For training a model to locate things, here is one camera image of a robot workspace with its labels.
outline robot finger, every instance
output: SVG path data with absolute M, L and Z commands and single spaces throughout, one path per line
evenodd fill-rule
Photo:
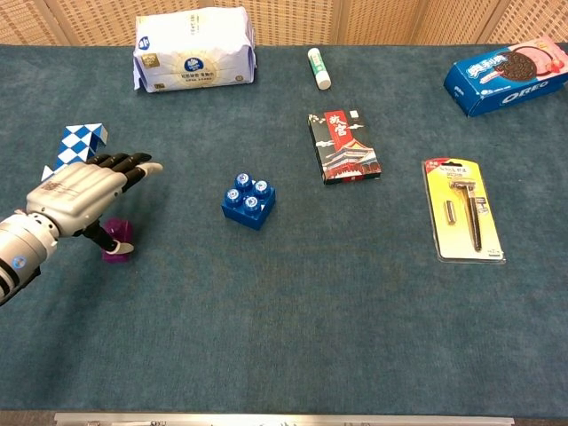
M 109 156 L 106 158 L 106 160 L 99 164 L 99 167 L 108 167 L 109 169 L 112 169 L 116 164 L 120 163 L 125 158 L 128 158 L 128 154 L 118 153 L 113 155 L 112 157 Z
M 145 162 L 140 164 L 132 170 L 124 173 L 126 176 L 126 184 L 122 187 L 122 192 L 125 193 L 131 186 L 138 183 L 140 180 L 154 173 L 159 173 L 163 170 L 163 166 L 158 162 Z
M 99 165 L 101 164 L 104 160 L 106 160 L 108 157 L 110 157 L 109 154 L 99 154 L 99 155 L 95 155 L 94 157 L 91 157 L 89 160 L 86 161 L 87 164 L 96 164 Z
M 112 167 L 113 171 L 117 171 L 119 173 L 127 173 L 131 170 L 134 170 L 136 166 L 138 166 L 141 162 L 147 162 L 152 158 L 152 155 L 145 154 L 145 153 L 135 153 L 130 157 L 122 160 L 118 164 Z

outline red and black box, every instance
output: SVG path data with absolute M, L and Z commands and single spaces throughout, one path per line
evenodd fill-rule
M 358 110 L 310 114 L 308 125 L 324 184 L 381 176 L 381 165 Z

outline white tissue package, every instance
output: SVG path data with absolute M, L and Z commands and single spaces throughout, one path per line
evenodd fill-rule
M 138 16 L 134 89 L 178 91 L 252 83 L 254 29 L 243 7 Z

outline razor package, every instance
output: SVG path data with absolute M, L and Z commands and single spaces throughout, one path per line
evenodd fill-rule
M 479 166 L 433 158 L 422 162 L 422 171 L 439 259 L 504 263 Z

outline wicker panel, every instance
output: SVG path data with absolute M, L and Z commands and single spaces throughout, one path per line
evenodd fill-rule
M 511 0 L 490 43 L 522 43 L 539 36 L 568 41 L 568 0 Z
M 415 35 L 418 44 L 476 43 L 499 0 L 429 1 Z
M 337 1 L 216 0 L 215 6 L 244 6 L 255 28 L 256 44 L 334 43 Z
M 198 0 L 48 0 L 69 38 L 81 45 L 134 45 L 137 16 L 185 11 Z
M 59 44 L 32 0 L 0 1 L 0 43 Z
M 345 44 L 405 44 L 414 30 L 420 0 L 351 0 Z

